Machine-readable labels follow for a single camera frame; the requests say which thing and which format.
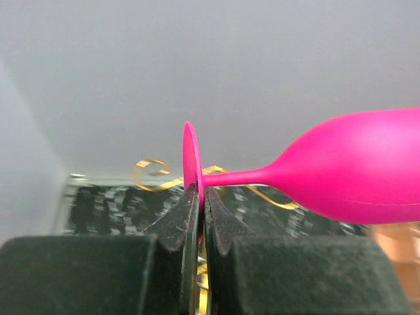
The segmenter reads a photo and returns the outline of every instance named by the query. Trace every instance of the pink wine glass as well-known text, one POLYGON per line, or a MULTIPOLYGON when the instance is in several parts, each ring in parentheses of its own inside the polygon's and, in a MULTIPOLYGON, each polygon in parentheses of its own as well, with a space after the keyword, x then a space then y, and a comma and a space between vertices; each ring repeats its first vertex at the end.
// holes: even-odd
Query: pink wine glass
POLYGON ((420 108, 344 115, 298 138, 276 161, 203 175, 193 125, 184 127, 184 185, 265 184, 303 207, 354 224, 420 221, 420 108))

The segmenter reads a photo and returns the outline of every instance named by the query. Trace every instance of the gold curly ribbon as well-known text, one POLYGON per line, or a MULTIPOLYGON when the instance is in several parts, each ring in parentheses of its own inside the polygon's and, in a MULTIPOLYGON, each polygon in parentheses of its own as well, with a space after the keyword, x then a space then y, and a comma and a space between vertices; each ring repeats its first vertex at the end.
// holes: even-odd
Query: gold curly ribbon
MULTIPOLYGON (((161 161, 159 159, 143 159, 136 164, 136 166, 133 170, 134 182, 136 183, 136 185, 139 188, 141 188, 143 190, 146 190, 148 192, 161 192, 163 190, 170 189, 172 187, 181 185, 184 182, 183 178, 179 177, 179 178, 176 178, 174 180, 170 180, 169 182, 164 182, 163 184, 158 185, 158 186, 145 186, 145 185, 143 185, 140 181, 140 176, 142 174, 142 170, 143 170, 143 168, 145 168, 145 167, 147 167, 151 164, 162 165, 162 169, 160 169, 159 171, 156 171, 156 172, 149 173, 150 176, 168 175, 171 172, 171 168, 164 161, 161 161)), ((223 169, 222 167, 219 167, 219 166, 216 166, 216 165, 206 167, 205 169, 203 169, 203 174, 204 175, 212 174, 212 173, 229 173, 229 172, 226 169, 223 169)), ((299 205, 297 205, 297 203, 295 203, 295 202, 278 203, 278 202, 275 202, 274 200, 270 199, 269 197, 267 197, 266 195, 264 195, 262 192, 258 191, 255 187, 252 187, 251 185, 245 185, 245 187, 248 188, 253 193, 255 193, 256 195, 260 196, 262 199, 264 199, 268 203, 271 203, 272 205, 275 205, 276 207, 279 207, 279 208, 282 208, 282 209, 287 209, 287 210, 294 210, 294 209, 299 208, 299 205)))

